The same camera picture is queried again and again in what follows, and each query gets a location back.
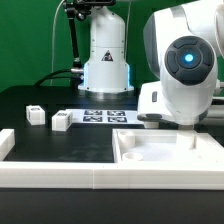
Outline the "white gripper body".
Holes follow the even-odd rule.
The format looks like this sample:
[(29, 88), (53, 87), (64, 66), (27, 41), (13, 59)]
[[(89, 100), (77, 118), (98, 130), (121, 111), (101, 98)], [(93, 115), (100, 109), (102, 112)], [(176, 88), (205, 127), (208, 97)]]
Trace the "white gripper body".
[(224, 125), (224, 97), (200, 85), (169, 88), (161, 81), (142, 85), (137, 118), (143, 122), (172, 122), (182, 126)]

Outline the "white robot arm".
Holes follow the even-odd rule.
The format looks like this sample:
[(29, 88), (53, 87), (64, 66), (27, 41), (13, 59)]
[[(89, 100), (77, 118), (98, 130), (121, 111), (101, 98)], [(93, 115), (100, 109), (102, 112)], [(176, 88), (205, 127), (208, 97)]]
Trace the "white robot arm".
[[(79, 87), (97, 98), (131, 91), (124, 60), (124, 22), (105, 6), (90, 11), (90, 58)], [(137, 117), (144, 122), (224, 124), (224, 0), (197, 0), (153, 13), (143, 30), (147, 63), (156, 82), (141, 87)]]

